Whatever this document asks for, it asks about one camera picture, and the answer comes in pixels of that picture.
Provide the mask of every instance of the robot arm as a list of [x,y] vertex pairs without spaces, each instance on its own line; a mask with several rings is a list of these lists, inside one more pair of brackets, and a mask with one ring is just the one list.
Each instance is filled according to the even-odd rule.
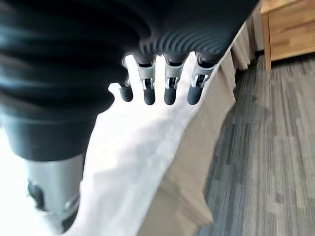
[[133,54],[144,100],[155,102],[155,56],[164,54],[165,102],[176,99],[189,52],[196,104],[214,66],[257,0],[0,1],[0,108],[14,153],[24,159],[36,210],[52,232],[75,220],[85,153],[99,113],[119,83],[133,98],[122,58]]

